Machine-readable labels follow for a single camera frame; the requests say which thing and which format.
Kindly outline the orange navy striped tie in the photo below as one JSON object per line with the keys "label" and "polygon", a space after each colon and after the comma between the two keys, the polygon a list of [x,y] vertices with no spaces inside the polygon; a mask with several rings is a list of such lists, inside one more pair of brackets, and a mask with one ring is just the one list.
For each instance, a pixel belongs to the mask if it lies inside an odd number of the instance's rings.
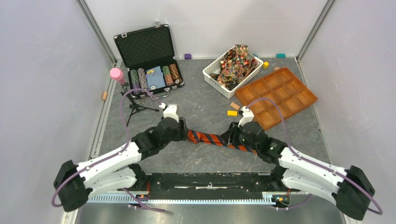
{"label": "orange navy striped tie", "polygon": [[215,134],[201,133],[201,132],[189,130],[187,133],[187,140],[190,142],[193,142],[195,144],[205,143],[205,144],[211,144],[211,145],[216,145],[216,146],[233,148],[233,149],[237,149],[237,150],[244,151],[244,152],[251,152],[254,154],[257,153],[256,151],[251,150],[251,149],[249,149],[245,146],[242,146],[242,145],[234,146],[229,143],[226,143],[226,141],[223,140],[223,138],[221,138],[220,135],[215,135]]}

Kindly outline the white plastic basket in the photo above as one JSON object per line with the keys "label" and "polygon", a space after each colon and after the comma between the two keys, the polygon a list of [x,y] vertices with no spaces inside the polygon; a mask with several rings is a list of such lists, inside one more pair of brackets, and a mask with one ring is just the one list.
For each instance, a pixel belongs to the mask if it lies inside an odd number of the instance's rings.
{"label": "white plastic basket", "polygon": [[254,78],[263,61],[249,53],[247,45],[236,44],[203,69],[204,80],[226,98]]}

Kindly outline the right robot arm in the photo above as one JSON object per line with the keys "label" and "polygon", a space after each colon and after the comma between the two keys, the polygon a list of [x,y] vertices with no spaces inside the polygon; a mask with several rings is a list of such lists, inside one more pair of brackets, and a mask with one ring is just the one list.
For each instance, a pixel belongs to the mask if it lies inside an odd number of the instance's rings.
{"label": "right robot arm", "polygon": [[355,220],[363,220],[369,210],[375,190],[359,167],[337,167],[307,156],[269,137],[254,121],[243,126],[231,123],[219,140],[237,149],[244,147],[257,153],[264,162],[274,164],[277,173],[270,177],[269,183],[275,190],[287,187],[321,197]]}

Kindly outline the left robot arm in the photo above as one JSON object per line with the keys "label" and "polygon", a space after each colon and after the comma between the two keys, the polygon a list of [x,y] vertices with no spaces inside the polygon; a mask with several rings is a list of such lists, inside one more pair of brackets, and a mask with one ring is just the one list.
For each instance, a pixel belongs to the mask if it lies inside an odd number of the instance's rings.
{"label": "left robot arm", "polygon": [[66,161],[54,180],[56,191],[51,204],[70,212],[82,207],[89,198],[111,190],[143,189],[147,184],[146,176],[133,171],[129,165],[158,154],[172,141],[185,141],[187,135],[184,118],[178,121],[163,118],[157,126],[135,135],[126,144],[96,159],[79,164]]}

